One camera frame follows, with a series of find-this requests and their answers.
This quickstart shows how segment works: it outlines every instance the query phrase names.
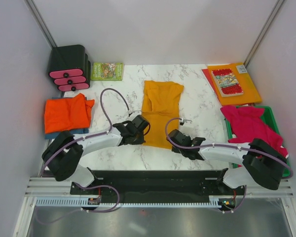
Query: grey floor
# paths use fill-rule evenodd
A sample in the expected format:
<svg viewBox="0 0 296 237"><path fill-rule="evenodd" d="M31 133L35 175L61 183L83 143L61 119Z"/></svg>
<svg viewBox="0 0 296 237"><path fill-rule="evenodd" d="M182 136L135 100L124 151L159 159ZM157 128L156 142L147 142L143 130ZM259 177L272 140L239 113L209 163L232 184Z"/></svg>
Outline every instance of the grey floor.
<svg viewBox="0 0 296 237"><path fill-rule="evenodd" d="M52 221L76 208L36 207ZM120 208L111 213L76 212L52 224L32 220L28 237L291 237L278 199L246 199L233 214L205 208Z"/></svg>

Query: orange folded shirt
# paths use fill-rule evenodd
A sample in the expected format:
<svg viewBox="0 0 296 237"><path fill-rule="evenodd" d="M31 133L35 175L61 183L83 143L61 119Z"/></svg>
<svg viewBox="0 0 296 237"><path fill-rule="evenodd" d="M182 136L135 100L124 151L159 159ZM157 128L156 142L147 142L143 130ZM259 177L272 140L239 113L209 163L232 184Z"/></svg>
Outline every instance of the orange folded shirt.
<svg viewBox="0 0 296 237"><path fill-rule="evenodd" d="M171 149L164 128L166 123L179 117L179 101L184 86L172 81L145 81L142 115L150 123L150 131L145 135L143 145ZM178 121L172 121L168 132L178 129Z"/></svg>
<svg viewBox="0 0 296 237"><path fill-rule="evenodd" d="M45 133L90 127L94 102L86 100L81 93L74 98L47 100L44 115Z"/></svg>

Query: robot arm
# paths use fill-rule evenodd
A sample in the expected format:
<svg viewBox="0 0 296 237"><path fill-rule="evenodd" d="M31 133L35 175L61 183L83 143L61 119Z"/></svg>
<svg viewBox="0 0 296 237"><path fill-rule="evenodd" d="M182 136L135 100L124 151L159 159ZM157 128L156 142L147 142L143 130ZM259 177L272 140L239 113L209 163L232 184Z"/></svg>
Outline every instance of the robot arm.
<svg viewBox="0 0 296 237"><path fill-rule="evenodd" d="M60 152L48 164L48 168L57 181L70 180L87 187L95 177L91 170L78 164L81 157L107 147L142 144L145 142L144 130L147 126L150 126L149 122L143 116L138 115L132 121L114 124L110 132L102 131L104 135L98 136L102 132L88 134L88 139L85 139L84 134L72 135L69 131L63 131L48 146L42 158L46 162L65 144L77 140L68 147L67 151Z"/></svg>
<svg viewBox="0 0 296 237"><path fill-rule="evenodd" d="M222 193L225 193L226 189L236 189L239 186L254 183L270 190L277 190L279 187L285 170L284 166L269 157L248 151L259 150L286 163L286 159L281 154L261 139L254 139L252 143L242 144L216 143L200 137L191 139L176 129L169 134L169 137L180 146L204 146L195 149L172 147L173 152L181 153L191 160L221 160L242 165L236 169L222 170L221 176L217 180L218 188ZM239 149L228 148L230 145Z"/></svg>

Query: green book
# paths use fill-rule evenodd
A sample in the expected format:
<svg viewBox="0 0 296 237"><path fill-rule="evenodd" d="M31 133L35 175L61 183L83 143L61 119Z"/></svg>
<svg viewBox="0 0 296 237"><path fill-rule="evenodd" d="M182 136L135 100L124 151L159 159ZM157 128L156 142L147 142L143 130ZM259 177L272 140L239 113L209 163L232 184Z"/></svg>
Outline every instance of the green book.
<svg viewBox="0 0 296 237"><path fill-rule="evenodd" d="M122 80L123 63L94 63L91 80Z"/></svg>

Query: blue cloth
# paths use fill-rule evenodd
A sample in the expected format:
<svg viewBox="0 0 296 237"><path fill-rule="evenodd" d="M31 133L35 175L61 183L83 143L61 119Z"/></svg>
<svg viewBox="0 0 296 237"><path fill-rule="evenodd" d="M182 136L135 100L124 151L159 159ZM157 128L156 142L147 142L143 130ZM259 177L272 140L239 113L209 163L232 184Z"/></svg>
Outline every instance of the blue cloth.
<svg viewBox="0 0 296 237"><path fill-rule="evenodd" d="M56 99L61 99L59 97L52 97L53 100ZM85 133L89 133L89 128L79 128L79 129L73 129L69 131L72 135L74 134L85 134ZM49 139L55 139L60 132L53 132L53 133L47 133L45 134L45 139L49 140Z"/></svg>

